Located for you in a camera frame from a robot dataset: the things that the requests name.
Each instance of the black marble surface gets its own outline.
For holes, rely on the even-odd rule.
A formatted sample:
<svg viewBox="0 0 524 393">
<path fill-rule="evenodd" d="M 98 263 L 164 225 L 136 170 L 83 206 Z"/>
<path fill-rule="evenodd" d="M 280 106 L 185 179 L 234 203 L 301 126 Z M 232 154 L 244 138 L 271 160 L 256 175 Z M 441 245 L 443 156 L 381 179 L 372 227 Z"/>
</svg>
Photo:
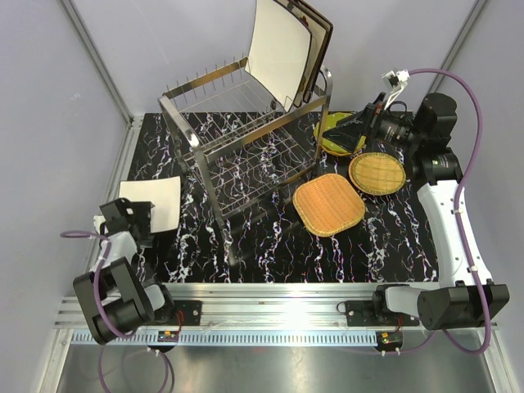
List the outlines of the black marble surface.
<svg viewBox="0 0 524 393">
<path fill-rule="evenodd" d="M 222 118 L 234 119 L 230 115 Z M 201 114 L 199 119 L 189 121 L 206 131 L 212 129 L 211 123 L 219 122 L 210 114 Z M 318 114 L 309 113 L 286 127 L 304 151 L 311 152 L 314 147 L 313 129 L 317 121 Z M 271 169 L 273 153 L 270 150 L 277 151 L 278 144 L 274 139 L 266 142 L 269 142 Z M 381 143 L 367 151 L 385 151 L 403 160 L 401 151 Z M 350 159 L 323 153 L 318 172 L 348 177 Z M 128 180 L 168 178 L 180 173 L 162 116 L 147 114 Z M 324 238 L 313 236 L 305 229 L 292 204 L 292 193 L 302 183 L 272 192 L 233 216 L 227 221 L 223 238 L 207 195 L 195 177 L 187 177 L 178 230 L 156 235 L 154 248 L 142 251 L 134 261 L 138 276 L 142 280 L 154 276 L 163 282 L 437 280 L 429 223 L 410 183 L 391 196 L 374 197 L 359 192 L 366 205 L 364 220 L 342 233 Z"/>
</svg>

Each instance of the dish rack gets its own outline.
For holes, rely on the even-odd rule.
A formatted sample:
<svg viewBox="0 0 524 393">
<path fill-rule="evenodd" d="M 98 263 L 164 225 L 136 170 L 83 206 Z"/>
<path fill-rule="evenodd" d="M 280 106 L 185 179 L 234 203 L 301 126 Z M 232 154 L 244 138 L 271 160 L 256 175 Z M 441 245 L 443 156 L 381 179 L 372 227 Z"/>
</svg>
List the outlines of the dish rack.
<svg viewBox="0 0 524 393">
<path fill-rule="evenodd" d="M 309 103 L 286 113 L 246 65 L 247 57 L 215 66 L 177 82 L 159 100 L 177 161 L 207 191 L 222 229 L 226 219 L 318 165 L 332 93 L 331 73 L 322 66 L 324 87 L 315 85 Z M 318 137 L 308 153 L 285 126 L 320 106 Z"/>
</svg>

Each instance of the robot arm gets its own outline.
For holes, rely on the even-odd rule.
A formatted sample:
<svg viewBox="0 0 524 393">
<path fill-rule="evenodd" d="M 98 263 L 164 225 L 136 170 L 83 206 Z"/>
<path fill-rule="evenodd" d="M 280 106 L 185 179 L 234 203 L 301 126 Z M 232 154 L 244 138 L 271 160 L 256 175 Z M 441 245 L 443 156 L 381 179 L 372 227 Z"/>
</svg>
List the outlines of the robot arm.
<svg viewBox="0 0 524 393">
<path fill-rule="evenodd" d="M 388 287 L 384 293 L 390 311 L 419 318 L 429 330 L 479 327 L 484 321 L 478 290 L 454 217 L 453 199 L 457 186 L 456 180 L 442 180 L 435 185 L 427 183 L 418 190 L 439 260 L 440 289 L 421 291 L 411 287 Z M 460 202 L 470 250 L 493 317 L 508 302 L 508 288 L 493 283 L 478 250 L 463 195 Z"/>
<path fill-rule="evenodd" d="M 143 325 L 169 322 L 174 316 L 174 302 L 164 285 L 139 282 L 130 265 L 137 243 L 151 244 L 151 203 L 120 198 L 100 209 L 107 228 L 100 255 L 107 254 L 106 258 L 100 258 L 90 272 L 78 276 L 73 288 L 93 338 L 106 344 Z M 93 285 L 96 270 L 100 271 L 98 288 Z M 113 291 L 120 297 L 102 305 L 95 297 L 96 290 L 101 300 Z"/>
<path fill-rule="evenodd" d="M 391 95 L 403 90 L 408 76 L 391 72 L 383 75 Z M 422 291 L 406 285 L 381 285 L 373 295 L 374 313 L 378 317 L 404 313 L 419 318 L 429 330 L 482 326 L 484 314 L 477 285 L 473 281 L 455 215 L 461 214 L 469 247 L 475 259 L 474 269 L 486 294 L 490 316 L 494 317 L 508 302 L 508 288 L 495 285 L 481 258 L 466 210 L 464 195 L 459 211 L 454 211 L 454 197 L 463 174 L 459 160 L 448 147 L 457 121 L 456 102 L 441 93 L 430 93 L 422 101 L 413 121 L 391 114 L 384 102 L 385 93 L 363 111 L 337 122 L 330 139 L 347 136 L 350 151 L 355 142 L 366 137 L 387 142 L 404 150 L 404 168 L 418 194 L 433 235 L 439 261 L 440 289 Z"/>
</svg>

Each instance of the metal floor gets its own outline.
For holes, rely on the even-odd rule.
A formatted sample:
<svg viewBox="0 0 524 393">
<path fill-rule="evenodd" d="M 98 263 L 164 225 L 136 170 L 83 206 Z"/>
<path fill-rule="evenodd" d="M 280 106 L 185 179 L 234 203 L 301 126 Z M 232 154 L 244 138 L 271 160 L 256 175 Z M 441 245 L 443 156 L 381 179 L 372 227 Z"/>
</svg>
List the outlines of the metal floor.
<svg viewBox="0 0 524 393">
<path fill-rule="evenodd" d="M 423 340 L 420 332 L 405 336 L 405 347 Z M 460 332 L 457 337 L 466 346 L 478 346 L 472 332 Z M 70 347 L 59 392 L 102 391 L 97 379 L 99 350 L 98 346 Z M 159 390 L 164 379 L 160 359 L 143 353 L 122 364 L 122 358 L 138 350 L 142 349 L 106 348 L 103 369 L 116 366 L 106 376 L 112 392 Z M 180 346 L 168 356 L 174 366 L 176 393 L 495 392 L 484 357 L 461 353 L 443 334 L 420 352 L 386 358 L 370 348 L 233 346 Z"/>
</svg>

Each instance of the white connector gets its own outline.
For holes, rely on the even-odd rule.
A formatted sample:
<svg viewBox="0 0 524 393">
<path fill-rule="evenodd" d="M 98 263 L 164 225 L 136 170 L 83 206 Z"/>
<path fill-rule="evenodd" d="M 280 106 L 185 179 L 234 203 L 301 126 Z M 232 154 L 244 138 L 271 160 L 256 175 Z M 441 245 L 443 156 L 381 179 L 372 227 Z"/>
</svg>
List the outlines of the white connector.
<svg viewBox="0 0 524 393">
<path fill-rule="evenodd" d="M 106 219 L 104 218 L 103 215 L 95 215 L 93 217 L 93 226 L 95 227 L 95 231 L 97 231 L 98 234 L 102 235 L 100 233 L 100 225 L 102 225 L 102 223 L 105 223 L 106 222 Z"/>
<path fill-rule="evenodd" d="M 387 98 L 384 110 L 390 107 L 391 103 L 404 91 L 408 86 L 409 72 L 407 70 L 391 70 L 382 76 L 382 80 L 390 89 L 390 96 Z"/>
<path fill-rule="evenodd" d="M 107 243 L 111 243 L 111 249 L 107 259 L 104 260 L 102 256 L 106 252 Z M 118 232 L 115 235 L 109 236 L 109 241 L 102 241 L 102 249 L 100 255 L 98 256 L 97 263 L 91 268 L 91 271 L 95 271 L 98 264 L 104 264 L 102 268 L 109 266 L 114 260 L 118 260 L 122 257 L 131 263 L 133 255 L 137 253 L 137 243 L 135 243 L 133 236 L 129 232 Z"/>
</svg>

